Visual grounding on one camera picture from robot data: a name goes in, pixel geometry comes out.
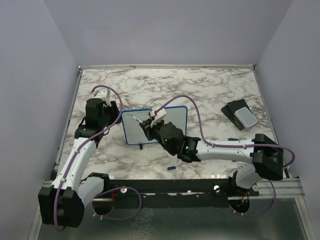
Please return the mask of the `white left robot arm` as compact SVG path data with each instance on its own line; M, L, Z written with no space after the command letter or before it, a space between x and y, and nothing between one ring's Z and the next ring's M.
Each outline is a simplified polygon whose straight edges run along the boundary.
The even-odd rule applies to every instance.
M81 178L92 154L109 129L121 122L123 104L107 98L90 98L85 116L74 133L74 142L61 172L50 186L38 193L42 223L54 225L61 232L66 227L77 228L83 220L86 197L90 190L82 190Z

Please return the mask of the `blue framed small whiteboard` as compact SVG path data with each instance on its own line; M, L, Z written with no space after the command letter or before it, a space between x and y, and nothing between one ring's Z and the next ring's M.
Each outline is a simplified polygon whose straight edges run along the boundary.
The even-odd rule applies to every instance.
M166 116L164 123L172 122L183 133L187 134L188 108L185 105L169 106L164 108ZM139 123L132 116L141 121L149 118L149 108L124 110L121 114L125 141L129 146L157 144L156 140L148 141Z

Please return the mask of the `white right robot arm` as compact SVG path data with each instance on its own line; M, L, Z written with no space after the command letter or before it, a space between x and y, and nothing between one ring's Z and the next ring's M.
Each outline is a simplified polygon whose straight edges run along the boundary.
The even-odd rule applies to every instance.
M154 124L152 119L139 123L145 137L157 141L170 155L185 163L224 160L244 163L232 175L229 189L240 196L257 182L283 179L284 152L264 134L239 141L213 141L184 135L172 122L163 120Z

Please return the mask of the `blue marker cap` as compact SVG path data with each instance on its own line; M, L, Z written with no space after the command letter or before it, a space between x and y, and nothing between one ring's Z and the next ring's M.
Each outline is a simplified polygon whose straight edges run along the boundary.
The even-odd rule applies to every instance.
M169 167L167 167L167 170L168 170L168 171L175 170L175 169L176 169L176 166L169 166Z

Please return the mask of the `white whiteboard marker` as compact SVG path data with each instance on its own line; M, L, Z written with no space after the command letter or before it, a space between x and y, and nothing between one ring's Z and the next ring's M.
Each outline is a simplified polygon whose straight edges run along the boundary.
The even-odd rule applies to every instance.
M140 119L138 119L137 117L135 117L135 116L131 116L135 121L137 121L139 124L140 123L143 123L143 121L142 120L140 120Z

